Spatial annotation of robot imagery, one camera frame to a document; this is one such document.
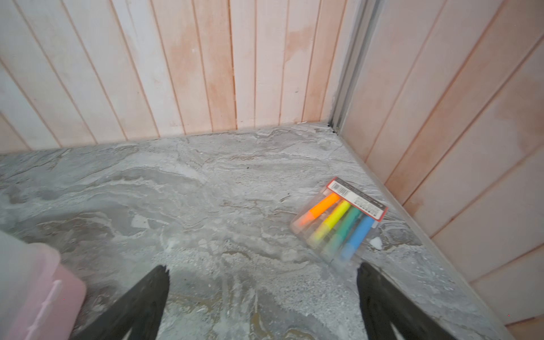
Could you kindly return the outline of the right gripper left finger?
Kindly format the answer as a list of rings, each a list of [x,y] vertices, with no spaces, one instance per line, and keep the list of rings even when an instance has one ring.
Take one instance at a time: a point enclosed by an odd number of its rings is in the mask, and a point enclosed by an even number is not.
[[[73,339],[156,339],[167,304],[170,275],[159,265]]]

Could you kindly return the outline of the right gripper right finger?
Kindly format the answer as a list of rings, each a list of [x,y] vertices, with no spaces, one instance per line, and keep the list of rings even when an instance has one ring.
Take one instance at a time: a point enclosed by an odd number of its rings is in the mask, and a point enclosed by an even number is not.
[[[360,309],[369,339],[453,339],[370,263],[363,262],[356,278]]]

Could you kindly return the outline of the pink plastic tool box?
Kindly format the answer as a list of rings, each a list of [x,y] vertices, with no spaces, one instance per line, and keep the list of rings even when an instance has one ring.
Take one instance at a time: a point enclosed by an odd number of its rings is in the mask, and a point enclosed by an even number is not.
[[[85,295],[58,250],[1,233],[2,339],[68,339]]]

